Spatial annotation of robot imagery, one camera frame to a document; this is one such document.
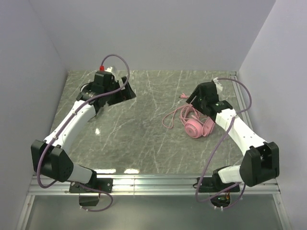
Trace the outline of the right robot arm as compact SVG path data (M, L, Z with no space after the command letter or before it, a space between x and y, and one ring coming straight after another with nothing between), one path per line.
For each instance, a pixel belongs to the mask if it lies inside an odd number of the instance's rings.
M249 187L275 179L280 174L279 147L259 137L229 102L219 99L219 86L213 80L201 83L186 100L224 129L242 152L240 165L218 169L213 177L220 184L244 183Z

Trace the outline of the pink headphones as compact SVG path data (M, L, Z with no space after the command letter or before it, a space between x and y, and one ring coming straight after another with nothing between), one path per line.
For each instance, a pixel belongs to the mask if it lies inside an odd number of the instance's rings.
M206 137L212 133L215 126L210 117L201 114L189 104L181 109L179 118L191 138Z

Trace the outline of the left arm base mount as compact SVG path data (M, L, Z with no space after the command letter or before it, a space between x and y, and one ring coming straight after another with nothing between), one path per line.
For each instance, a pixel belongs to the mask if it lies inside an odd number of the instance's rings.
M113 203L113 197L111 195L112 188L112 178L96 178L87 184L71 182L69 193L79 195L79 205L81 208L96 207L102 195L106 195L110 198L110 204L106 208L103 208L105 210Z

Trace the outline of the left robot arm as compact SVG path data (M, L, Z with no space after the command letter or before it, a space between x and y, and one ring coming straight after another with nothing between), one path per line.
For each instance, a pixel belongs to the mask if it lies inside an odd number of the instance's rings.
M56 129L43 140L32 143L33 168L42 188L46 186L41 182L41 175L55 182L75 182L91 188L96 186L96 171L74 163L69 151L80 131L101 108L136 97L129 84L129 76L121 79L122 84L113 73L97 71L94 80L80 89L71 110Z

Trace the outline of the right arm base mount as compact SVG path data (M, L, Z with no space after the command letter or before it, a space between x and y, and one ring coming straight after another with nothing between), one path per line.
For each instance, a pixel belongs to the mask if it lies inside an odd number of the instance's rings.
M212 177L204 177L199 188L200 193L211 193L216 194L223 189L226 189L235 183L224 184L220 182L219 179L214 179ZM235 187L228 189L227 191L219 194L217 197L210 200L214 208L227 208L231 205L231 196L232 192L240 192L240 186L237 184Z

